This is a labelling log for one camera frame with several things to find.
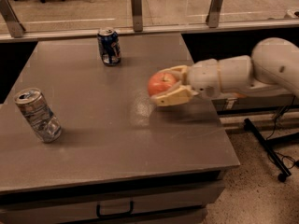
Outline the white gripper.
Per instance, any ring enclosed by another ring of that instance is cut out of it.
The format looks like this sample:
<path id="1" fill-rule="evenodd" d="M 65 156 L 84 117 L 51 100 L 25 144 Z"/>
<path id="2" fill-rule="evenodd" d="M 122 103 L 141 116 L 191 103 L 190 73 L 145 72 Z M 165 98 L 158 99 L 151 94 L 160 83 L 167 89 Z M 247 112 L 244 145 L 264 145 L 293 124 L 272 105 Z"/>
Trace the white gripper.
<path id="1" fill-rule="evenodd" d="M 189 69 L 187 65 L 178 65 L 160 70 L 158 81 L 174 85 L 167 91 L 152 95 L 150 100 L 154 104 L 183 105 L 198 93 L 207 99 L 217 99 L 223 94 L 248 94 L 253 81 L 253 66 L 246 55 L 222 60 L 208 59 L 195 63 Z"/>

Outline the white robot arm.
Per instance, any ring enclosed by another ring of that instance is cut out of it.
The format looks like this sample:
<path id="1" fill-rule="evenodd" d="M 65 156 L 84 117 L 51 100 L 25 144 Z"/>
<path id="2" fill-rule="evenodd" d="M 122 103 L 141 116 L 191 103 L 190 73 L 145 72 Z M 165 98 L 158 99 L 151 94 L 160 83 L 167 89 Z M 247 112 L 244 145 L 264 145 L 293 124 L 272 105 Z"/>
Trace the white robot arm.
<path id="1" fill-rule="evenodd" d="M 250 56 L 203 60 L 166 68 L 148 82 L 157 106 L 182 105 L 192 98 L 299 97 L 299 48 L 278 37 L 260 41 Z"/>

